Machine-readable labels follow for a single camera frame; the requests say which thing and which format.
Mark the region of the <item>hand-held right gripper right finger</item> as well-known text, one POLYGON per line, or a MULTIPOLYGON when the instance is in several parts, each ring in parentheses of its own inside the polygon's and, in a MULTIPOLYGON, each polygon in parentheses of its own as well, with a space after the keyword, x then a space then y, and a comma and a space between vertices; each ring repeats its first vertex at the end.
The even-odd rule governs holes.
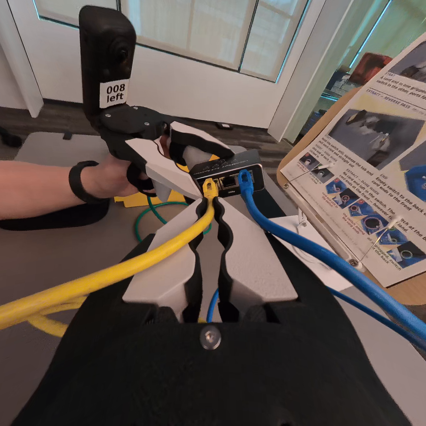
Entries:
POLYGON ((223 246, 218 277, 222 322, 238 322, 255 306, 298 298, 266 233, 225 199, 214 199, 223 246))

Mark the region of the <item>white stand base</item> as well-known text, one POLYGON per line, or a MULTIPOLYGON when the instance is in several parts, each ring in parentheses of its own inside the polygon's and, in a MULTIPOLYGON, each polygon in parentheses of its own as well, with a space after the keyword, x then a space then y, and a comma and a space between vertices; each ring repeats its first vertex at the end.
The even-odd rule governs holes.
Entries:
MULTIPOLYGON (((317 243, 331 252, 334 252, 331 246, 308 221, 305 221, 305 226, 302 226, 300 224, 299 216, 297 215, 272 218, 271 221, 291 232, 309 239, 311 242, 317 243)), ((290 243, 282 240, 279 237, 275 238, 292 254, 294 254, 297 259, 299 259, 305 266, 307 266, 328 287, 337 291, 343 291, 353 286, 348 280, 344 279, 340 274, 338 274, 326 264, 322 263, 317 258, 302 251, 299 248, 292 246, 290 243)))

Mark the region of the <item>person's left forearm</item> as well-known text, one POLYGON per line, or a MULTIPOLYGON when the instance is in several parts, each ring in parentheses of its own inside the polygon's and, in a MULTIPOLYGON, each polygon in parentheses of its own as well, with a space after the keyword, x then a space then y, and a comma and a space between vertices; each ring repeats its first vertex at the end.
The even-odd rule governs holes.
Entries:
POLYGON ((24 219, 82 205, 69 184, 71 168, 0 162, 0 219, 24 219))

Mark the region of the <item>yellow divided plastic bin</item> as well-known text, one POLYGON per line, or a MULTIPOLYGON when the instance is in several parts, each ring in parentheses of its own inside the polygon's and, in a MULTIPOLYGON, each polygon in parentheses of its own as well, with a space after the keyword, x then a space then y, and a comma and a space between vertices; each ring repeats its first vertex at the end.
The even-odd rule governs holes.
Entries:
MULTIPOLYGON (((130 208, 130 207, 149 207, 149 203, 148 203, 148 197, 145 194, 142 193, 136 193, 136 194, 132 194, 130 196, 116 196, 114 197, 114 202, 118 203, 118 202, 122 202, 123 205, 126 208, 130 208)), ((171 193, 169 194, 169 197, 166 201, 162 201, 161 199, 159 199, 158 197, 154 197, 151 199, 152 205, 154 206, 158 206, 161 203, 165 203, 165 202, 184 202, 185 198, 182 194, 174 191, 173 189, 171 190, 171 193)))

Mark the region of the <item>black ethernet splitter box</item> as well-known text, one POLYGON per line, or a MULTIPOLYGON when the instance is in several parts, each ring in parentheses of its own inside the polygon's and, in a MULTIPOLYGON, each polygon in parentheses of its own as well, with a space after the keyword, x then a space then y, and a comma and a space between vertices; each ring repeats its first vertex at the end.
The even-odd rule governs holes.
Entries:
POLYGON ((254 192, 264 189, 263 167, 256 149, 235 153, 229 158, 196 164, 189 174, 200 187, 206 179, 211 178, 217 186, 219 197, 226 198, 241 194, 238 182, 241 170, 250 173, 254 192))

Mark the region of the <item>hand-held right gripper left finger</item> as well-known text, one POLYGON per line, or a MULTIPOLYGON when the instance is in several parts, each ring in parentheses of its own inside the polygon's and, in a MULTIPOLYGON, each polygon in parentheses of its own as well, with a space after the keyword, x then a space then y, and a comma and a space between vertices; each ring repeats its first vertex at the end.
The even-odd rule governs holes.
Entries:
MULTIPOLYGON (((155 234, 148 252, 158 248, 192 226, 204 212, 204 202, 194 201, 163 225, 155 234)), ((196 252, 203 239, 200 233, 183 248, 161 262, 134 275, 122 300, 170 307, 179 322, 197 322, 202 302, 200 258, 196 252)))

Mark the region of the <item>wooden board with instruction sheet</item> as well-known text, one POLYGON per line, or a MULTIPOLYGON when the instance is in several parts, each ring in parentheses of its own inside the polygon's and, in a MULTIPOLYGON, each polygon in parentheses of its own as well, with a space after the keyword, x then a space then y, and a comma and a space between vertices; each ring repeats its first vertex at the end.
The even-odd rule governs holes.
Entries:
POLYGON ((425 43, 344 95, 276 172, 331 247, 408 306, 425 305, 425 43))

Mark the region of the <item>dark flat pad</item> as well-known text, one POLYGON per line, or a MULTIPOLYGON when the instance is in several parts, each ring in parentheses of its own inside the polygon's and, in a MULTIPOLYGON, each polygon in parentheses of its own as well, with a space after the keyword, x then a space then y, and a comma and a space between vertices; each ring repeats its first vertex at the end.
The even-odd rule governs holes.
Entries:
POLYGON ((270 196, 263 197, 261 211, 268 219, 287 216, 287 214, 282 210, 277 202, 270 196))

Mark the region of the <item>large gridded window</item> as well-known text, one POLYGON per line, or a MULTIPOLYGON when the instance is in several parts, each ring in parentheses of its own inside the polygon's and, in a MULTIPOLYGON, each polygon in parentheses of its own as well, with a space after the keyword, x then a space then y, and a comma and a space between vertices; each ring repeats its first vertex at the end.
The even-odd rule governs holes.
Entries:
POLYGON ((310 1, 36 0, 40 18, 78 26, 85 5, 122 12, 137 43, 276 82, 310 1))

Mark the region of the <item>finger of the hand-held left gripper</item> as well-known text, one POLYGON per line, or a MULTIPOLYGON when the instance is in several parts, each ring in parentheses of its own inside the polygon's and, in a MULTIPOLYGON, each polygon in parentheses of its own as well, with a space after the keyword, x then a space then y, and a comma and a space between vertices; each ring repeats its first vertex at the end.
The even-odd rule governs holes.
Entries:
POLYGON ((134 138, 127 140, 126 144, 136 155, 136 159, 132 162, 143 163, 145 173, 155 183, 162 184, 193 200, 203 198, 202 191, 190 174, 180 169, 173 160, 166 158, 155 141, 134 138))
POLYGON ((228 146, 205 131, 178 121, 171 122, 169 128, 169 156, 178 164, 200 164, 212 156, 230 158, 234 155, 228 146))

